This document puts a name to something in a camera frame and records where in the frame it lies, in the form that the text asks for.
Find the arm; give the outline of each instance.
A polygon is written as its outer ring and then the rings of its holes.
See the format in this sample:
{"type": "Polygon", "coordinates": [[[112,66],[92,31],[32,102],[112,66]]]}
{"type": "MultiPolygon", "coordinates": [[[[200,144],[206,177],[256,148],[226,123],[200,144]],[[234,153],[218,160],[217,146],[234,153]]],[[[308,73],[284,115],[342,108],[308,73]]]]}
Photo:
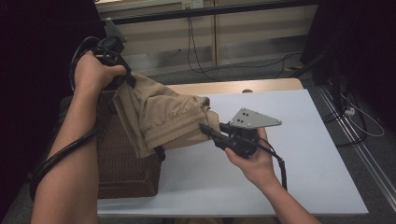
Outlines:
{"type": "MultiPolygon", "coordinates": [[[[104,66],[91,52],[79,60],[75,94],[49,157],[94,128],[99,94],[120,74],[125,74],[122,66],[104,66]]],[[[55,165],[40,182],[31,222],[95,223],[98,176],[94,137],[55,165]]]]}
{"type": "MultiPolygon", "coordinates": [[[[264,128],[258,129],[259,136],[267,139],[264,128]]],[[[248,160],[243,159],[233,153],[232,150],[225,150],[230,162],[238,166],[246,178],[252,182],[268,199],[282,223],[319,223],[309,214],[286,190],[284,190],[276,178],[272,156],[263,151],[257,150],[248,160]]]]}

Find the wrist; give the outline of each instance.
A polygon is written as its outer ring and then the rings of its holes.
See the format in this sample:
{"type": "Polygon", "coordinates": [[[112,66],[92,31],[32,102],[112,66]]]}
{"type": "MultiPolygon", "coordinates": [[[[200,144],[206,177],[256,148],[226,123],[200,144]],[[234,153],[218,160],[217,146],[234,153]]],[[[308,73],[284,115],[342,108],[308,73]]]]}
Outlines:
{"type": "Polygon", "coordinates": [[[270,181],[266,181],[265,183],[259,184],[257,187],[265,195],[283,189],[282,185],[280,184],[280,182],[277,180],[276,177],[272,178],[272,180],[270,181]]]}
{"type": "Polygon", "coordinates": [[[96,90],[81,90],[76,89],[74,92],[74,99],[82,100],[84,102],[97,102],[100,92],[96,90]]]}

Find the wall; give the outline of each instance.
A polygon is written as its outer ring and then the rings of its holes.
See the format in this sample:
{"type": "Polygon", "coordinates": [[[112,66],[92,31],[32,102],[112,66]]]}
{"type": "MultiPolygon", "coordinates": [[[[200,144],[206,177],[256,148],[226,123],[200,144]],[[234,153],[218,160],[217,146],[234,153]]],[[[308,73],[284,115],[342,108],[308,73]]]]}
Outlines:
{"type": "MultiPolygon", "coordinates": [[[[265,1],[205,0],[204,4],[205,7],[223,7],[260,2],[265,1]]],[[[181,10],[180,0],[99,3],[96,5],[102,18],[181,10]]],[[[281,58],[288,53],[302,51],[315,11],[316,6],[289,7],[192,18],[201,66],[281,58]]],[[[150,76],[190,69],[187,61],[187,19],[118,27],[128,37],[123,55],[134,70],[150,76]]],[[[192,51],[191,43],[191,64],[197,67],[192,51]]]]}

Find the left hand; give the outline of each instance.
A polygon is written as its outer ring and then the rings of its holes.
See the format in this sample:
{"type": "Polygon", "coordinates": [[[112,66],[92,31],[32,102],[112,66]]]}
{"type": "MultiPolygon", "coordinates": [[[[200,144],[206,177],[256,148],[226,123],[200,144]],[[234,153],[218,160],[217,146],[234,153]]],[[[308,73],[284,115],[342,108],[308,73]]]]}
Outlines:
{"type": "Polygon", "coordinates": [[[99,95],[114,77],[125,75],[122,65],[106,66],[88,51],[78,61],[75,73],[76,92],[99,95]]]}

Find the silver metal bracket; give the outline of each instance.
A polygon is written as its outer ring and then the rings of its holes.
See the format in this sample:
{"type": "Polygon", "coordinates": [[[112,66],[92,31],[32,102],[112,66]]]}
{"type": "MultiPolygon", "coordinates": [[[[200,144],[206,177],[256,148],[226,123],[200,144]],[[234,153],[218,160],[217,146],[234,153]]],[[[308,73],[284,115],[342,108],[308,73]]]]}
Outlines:
{"type": "Polygon", "coordinates": [[[257,111],[242,107],[235,117],[229,122],[230,126],[243,129],[257,129],[261,127],[271,127],[282,124],[282,120],[274,119],[257,111]]]}
{"type": "Polygon", "coordinates": [[[111,20],[111,18],[106,19],[106,28],[105,29],[106,29],[107,37],[117,36],[124,43],[128,39],[125,35],[122,34],[122,32],[119,30],[119,28],[116,26],[116,24],[114,24],[114,22],[111,20]]]}

